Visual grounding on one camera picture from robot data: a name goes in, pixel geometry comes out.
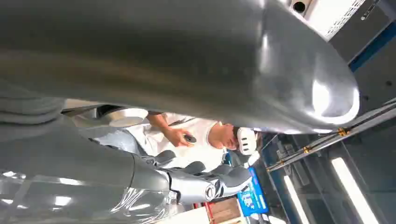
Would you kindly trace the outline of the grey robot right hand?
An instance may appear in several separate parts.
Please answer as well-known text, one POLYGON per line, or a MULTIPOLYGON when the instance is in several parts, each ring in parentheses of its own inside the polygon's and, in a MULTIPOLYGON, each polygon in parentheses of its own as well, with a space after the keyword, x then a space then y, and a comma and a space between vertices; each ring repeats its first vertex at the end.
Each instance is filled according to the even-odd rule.
POLYGON ((210 201, 214 185, 84 139, 67 99, 175 112, 278 133, 358 114, 337 50, 276 0, 3 0, 0 168, 210 201))

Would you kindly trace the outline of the headset person's hand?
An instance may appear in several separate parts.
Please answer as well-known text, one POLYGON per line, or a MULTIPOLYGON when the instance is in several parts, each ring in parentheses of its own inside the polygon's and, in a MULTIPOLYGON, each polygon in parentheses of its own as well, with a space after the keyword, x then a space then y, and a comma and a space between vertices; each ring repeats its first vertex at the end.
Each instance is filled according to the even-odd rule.
POLYGON ((192 147, 193 144, 188 142, 184 136, 190 135, 191 133, 185 129, 166 127, 162 130, 164 136, 175 146, 175 147, 192 147))

